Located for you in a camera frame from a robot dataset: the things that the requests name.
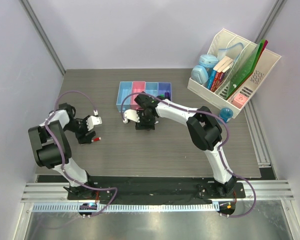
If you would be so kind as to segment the red cap white marker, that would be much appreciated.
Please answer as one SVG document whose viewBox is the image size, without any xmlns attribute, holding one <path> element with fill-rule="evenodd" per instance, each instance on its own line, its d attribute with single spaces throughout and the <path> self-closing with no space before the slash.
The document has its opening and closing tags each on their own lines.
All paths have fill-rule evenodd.
<svg viewBox="0 0 300 240">
<path fill-rule="evenodd" d="M 98 142 L 98 141 L 100 141 L 100 140 L 101 140 L 100 137 L 96 137 L 96 138 L 93 138 L 93 139 L 91 140 L 91 142 L 94 143 L 94 142 Z"/>
</svg>

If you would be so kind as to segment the purple cap black marker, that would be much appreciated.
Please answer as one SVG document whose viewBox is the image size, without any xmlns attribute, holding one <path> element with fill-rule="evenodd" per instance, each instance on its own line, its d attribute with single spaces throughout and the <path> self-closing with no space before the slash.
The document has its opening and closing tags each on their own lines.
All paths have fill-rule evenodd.
<svg viewBox="0 0 300 240">
<path fill-rule="evenodd" d="M 171 96 L 170 96 L 169 92 L 165 92 L 164 97 L 165 97 L 165 99 L 171 100 Z"/>
</svg>

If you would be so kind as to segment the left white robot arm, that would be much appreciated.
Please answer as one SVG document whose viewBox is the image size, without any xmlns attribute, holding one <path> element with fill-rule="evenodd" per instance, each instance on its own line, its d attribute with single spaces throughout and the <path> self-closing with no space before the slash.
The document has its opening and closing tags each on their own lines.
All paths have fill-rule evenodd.
<svg viewBox="0 0 300 240">
<path fill-rule="evenodd" d="M 94 128 L 101 124 L 102 119 L 97 110 L 93 111 L 93 115 L 76 118 L 75 107 L 63 103 L 57 110 L 51 111 L 43 123 L 28 130 L 36 164 L 60 173 L 69 182 L 66 190 L 80 194 L 87 200 L 96 195 L 97 188 L 87 171 L 80 168 L 72 158 L 65 132 L 74 133 L 80 145 L 91 144 L 96 137 Z"/>
</svg>

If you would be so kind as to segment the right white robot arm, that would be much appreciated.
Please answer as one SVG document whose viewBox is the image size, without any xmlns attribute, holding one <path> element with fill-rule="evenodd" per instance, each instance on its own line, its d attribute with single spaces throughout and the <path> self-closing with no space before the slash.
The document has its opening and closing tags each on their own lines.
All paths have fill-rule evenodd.
<svg viewBox="0 0 300 240">
<path fill-rule="evenodd" d="M 209 161 L 216 193 L 223 198 L 233 193 L 237 180 L 223 151 L 222 128 L 208 107 L 185 107 L 145 92 L 139 93 L 134 101 L 141 107 L 136 111 L 137 130 L 153 130 L 157 118 L 170 119 L 186 126 L 192 143 L 205 153 Z"/>
</svg>

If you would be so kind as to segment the light blue bin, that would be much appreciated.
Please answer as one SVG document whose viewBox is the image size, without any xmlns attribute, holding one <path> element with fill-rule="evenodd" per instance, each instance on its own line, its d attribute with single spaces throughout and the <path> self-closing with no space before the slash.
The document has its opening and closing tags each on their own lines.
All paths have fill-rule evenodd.
<svg viewBox="0 0 300 240">
<path fill-rule="evenodd" d="M 119 89 L 118 89 L 118 94 L 117 94 L 117 100 L 116 100 L 116 107 L 117 110 L 121 113 L 122 110 L 126 111 L 131 108 L 131 97 L 128 97 L 124 103 L 123 107 L 121 110 L 121 105 L 123 100 L 132 93 L 132 87 L 133 87 L 133 82 L 132 81 L 121 81 L 119 83 Z"/>
<path fill-rule="evenodd" d="M 158 95 L 158 82 L 146 82 L 145 93 L 156 97 Z"/>
</svg>

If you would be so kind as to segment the pink bin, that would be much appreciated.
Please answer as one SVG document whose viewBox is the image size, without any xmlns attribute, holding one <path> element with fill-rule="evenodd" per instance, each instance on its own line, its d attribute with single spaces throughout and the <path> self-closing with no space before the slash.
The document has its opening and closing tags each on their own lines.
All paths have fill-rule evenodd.
<svg viewBox="0 0 300 240">
<path fill-rule="evenodd" d="M 146 82 L 145 81 L 133 81 L 132 82 L 132 93 L 141 93 L 144 92 L 146 88 Z M 135 98 L 137 97 L 137 94 L 134 94 L 130 97 L 130 108 L 132 110 L 137 110 L 140 106 L 135 102 Z"/>
</svg>

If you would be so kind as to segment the leftmost light blue bin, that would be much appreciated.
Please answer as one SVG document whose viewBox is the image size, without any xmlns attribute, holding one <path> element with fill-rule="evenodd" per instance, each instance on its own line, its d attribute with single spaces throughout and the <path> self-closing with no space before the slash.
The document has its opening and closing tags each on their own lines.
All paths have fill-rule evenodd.
<svg viewBox="0 0 300 240">
<path fill-rule="evenodd" d="M 131 108 L 131 97 L 128 97 L 124 103 L 123 107 L 121 110 L 121 105 L 123 100 L 132 93 L 132 87 L 133 87 L 133 82 L 132 81 L 121 81 L 119 83 L 119 89 L 118 89 L 118 94 L 117 94 L 117 100 L 116 100 L 116 107 L 117 110 L 121 113 L 122 110 L 126 111 Z"/>
</svg>

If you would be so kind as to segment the purple bin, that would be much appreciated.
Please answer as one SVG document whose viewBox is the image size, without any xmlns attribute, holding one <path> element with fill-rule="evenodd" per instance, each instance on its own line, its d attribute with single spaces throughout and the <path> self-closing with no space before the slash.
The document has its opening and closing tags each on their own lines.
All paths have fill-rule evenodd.
<svg viewBox="0 0 300 240">
<path fill-rule="evenodd" d="M 158 95 L 165 95 L 165 92 L 170 93 L 170 101 L 172 100 L 172 85 L 170 82 L 159 82 L 158 83 Z"/>
</svg>

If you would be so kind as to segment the lower blue tape dispenser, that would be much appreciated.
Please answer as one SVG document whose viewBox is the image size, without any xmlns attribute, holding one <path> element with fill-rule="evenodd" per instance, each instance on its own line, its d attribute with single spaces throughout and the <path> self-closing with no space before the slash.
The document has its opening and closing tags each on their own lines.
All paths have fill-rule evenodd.
<svg viewBox="0 0 300 240">
<path fill-rule="evenodd" d="M 196 65 L 191 71 L 192 80 L 201 85 L 205 85 L 208 82 L 209 75 L 205 67 Z"/>
</svg>

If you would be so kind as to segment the blue tape dispenser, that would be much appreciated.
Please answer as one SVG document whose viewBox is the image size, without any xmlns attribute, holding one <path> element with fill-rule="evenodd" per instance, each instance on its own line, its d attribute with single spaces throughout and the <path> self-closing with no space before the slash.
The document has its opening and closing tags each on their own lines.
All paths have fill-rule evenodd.
<svg viewBox="0 0 300 240">
<path fill-rule="evenodd" d="M 218 62 L 219 60 L 217 59 L 217 57 L 211 54 L 202 54 L 198 60 L 199 65 L 206 69 L 208 75 L 211 74 L 211 71 Z"/>
<path fill-rule="evenodd" d="M 205 85 L 208 82 L 209 75 L 205 67 L 196 65 L 191 71 L 192 80 L 201 85 Z"/>
</svg>

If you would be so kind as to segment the blue glue bottle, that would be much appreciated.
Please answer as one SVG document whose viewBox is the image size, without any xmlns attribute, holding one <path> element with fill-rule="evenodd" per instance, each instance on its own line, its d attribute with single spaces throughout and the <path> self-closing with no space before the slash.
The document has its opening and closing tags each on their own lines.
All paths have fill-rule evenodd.
<svg viewBox="0 0 300 240">
<path fill-rule="evenodd" d="M 233 111 L 228 108 L 228 107 L 224 107 L 220 110 L 219 112 L 219 117 L 225 122 L 228 123 L 231 118 L 233 117 Z"/>
</svg>

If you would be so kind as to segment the red blue book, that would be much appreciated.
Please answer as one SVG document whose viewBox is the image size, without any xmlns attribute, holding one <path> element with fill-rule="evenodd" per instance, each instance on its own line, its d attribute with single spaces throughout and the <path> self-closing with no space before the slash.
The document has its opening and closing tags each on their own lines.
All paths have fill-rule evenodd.
<svg viewBox="0 0 300 240">
<path fill-rule="evenodd" d="M 210 90 L 211 92 L 215 92 L 218 89 L 218 87 L 220 86 L 225 74 L 226 73 L 223 72 L 223 71 L 218 72 L 218 71 L 213 69 L 210 73 L 209 78 L 208 78 L 206 88 L 208 90 Z"/>
</svg>

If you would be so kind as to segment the upper blue tape dispenser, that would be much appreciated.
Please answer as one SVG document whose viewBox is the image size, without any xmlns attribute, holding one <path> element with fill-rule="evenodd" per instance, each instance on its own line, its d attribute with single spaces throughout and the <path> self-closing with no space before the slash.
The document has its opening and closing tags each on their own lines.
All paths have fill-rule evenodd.
<svg viewBox="0 0 300 240">
<path fill-rule="evenodd" d="M 208 75 L 211 74 L 211 71 L 218 62 L 219 60 L 217 59 L 217 57 L 211 54 L 202 54 L 198 60 L 199 65 L 206 69 Z"/>
</svg>

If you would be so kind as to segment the pink sticky note pad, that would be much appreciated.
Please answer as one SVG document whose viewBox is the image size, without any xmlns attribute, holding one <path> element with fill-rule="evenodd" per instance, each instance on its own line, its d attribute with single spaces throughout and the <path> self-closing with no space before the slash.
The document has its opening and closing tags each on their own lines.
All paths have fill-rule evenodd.
<svg viewBox="0 0 300 240">
<path fill-rule="evenodd" d="M 242 94 L 242 93 L 238 93 L 235 97 L 234 97 L 234 99 L 232 100 L 232 104 L 236 107 L 236 108 L 238 108 L 238 109 L 241 109 L 245 104 L 246 104 L 246 102 L 248 101 L 248 97 L 247 96 L 245 96 L 244 94 Z"/>
</svg>

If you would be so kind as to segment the tan topped book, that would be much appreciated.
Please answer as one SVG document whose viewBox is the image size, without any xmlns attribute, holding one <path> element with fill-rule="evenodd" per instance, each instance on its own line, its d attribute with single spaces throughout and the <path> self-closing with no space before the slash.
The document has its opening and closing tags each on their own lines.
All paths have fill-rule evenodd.
<svg viewBox="0 0 300 240">
<path fill-rule="evenodd" d="M 234 60 L 228 56 L 223 57 L 213 68 L 212 73 L 221 73 Z"/>
</svg>

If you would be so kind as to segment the white desk file organizer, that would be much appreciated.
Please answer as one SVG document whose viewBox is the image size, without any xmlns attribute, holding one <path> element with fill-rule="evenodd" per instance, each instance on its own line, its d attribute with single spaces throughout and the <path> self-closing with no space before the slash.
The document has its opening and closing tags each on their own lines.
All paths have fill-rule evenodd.
<svg viewBox="0 0 300 240">
<path fill-rule="evenodd" d="M 233 66 L 217 89 L 210 90 L 207 84 L 189 78 L 188 90 L 219 110 L 231 109 L 235 119 L 282 57 L 268 50 L 267 44 L 265 39 L 254 43 L 223 28 L 214 36 L 207 53 L 221 57 L 224 51 L 225 56 L 234 60 Z"/>
</svg>

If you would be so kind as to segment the clear zip bag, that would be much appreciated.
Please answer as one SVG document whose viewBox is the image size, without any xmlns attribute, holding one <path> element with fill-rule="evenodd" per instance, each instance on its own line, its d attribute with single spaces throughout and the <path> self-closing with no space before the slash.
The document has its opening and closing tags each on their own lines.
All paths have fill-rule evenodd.
<svg viewBox="0 0 300 240">
<path fill-rule="evenodd" d="M 224 57 L 229 57 L 234 61 L 237 61 L 243 49 L 243 43 L 238 42 L 230 47 L 219 48 L 216 57 L 219 61 L 221 61 Z"/>
</svg>

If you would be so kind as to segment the green plastic folder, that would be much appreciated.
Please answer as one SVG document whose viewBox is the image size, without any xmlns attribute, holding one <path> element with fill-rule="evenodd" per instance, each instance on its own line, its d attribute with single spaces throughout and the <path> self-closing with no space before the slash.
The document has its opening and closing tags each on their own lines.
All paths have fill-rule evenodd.
<svg viewBox="0 0 300 240">
<path fill-rule="evenodd" d="M 242 64 L 238 71 L 230 79 L 225 99 L 228 100 L 233 93 L 252 75 L 256 65 L 267 46 L 268 41 L 262 39 L 258 46 L 252 51 L 247 60 Z"/>
</svg>

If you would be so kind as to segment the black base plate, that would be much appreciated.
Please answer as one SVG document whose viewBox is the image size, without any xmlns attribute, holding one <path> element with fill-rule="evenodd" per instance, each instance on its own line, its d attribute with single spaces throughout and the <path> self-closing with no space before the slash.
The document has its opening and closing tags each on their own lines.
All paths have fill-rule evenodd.
<svg viewBox="0 0 300 240">
<path fill-rule="evenodd" d="M 97 188 L 118 189 L 115 201 L 137 204 L 141 201 L 208 200 L 235 197 L 244 199 L 246 193 L 241 182 L 236 182 L 226 195 L 221 195 L 211 177 L 144 177 L 144 176 L 91 176 Z"/>
</svg>

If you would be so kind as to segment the aluminium rail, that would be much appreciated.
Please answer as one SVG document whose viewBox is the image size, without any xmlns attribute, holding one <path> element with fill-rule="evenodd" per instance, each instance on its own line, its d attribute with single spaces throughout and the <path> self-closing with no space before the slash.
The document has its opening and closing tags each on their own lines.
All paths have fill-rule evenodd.
<svg viewBox="0 0 300 240">
<path fill-rule="evenodd" d="M 197 193 L 126 195 L 109 206 L 106 204 L 111 199 L 110 195 L 106 195 L 105 200 L 80 200 L 69 196 L 62 183 L 29 183 L 21 201 L 33 203 L 35 212 L 79 212 L 87 216 L 100 210 L 106 213 L 218 211 L 239 201 L 290 201 L 293 198 L 287 181 L 262 180 L 251 184 L 241 182 L 226 198 L 216 194 L 209 196 L 208 190 L 200 187 Z"/>
</svg>

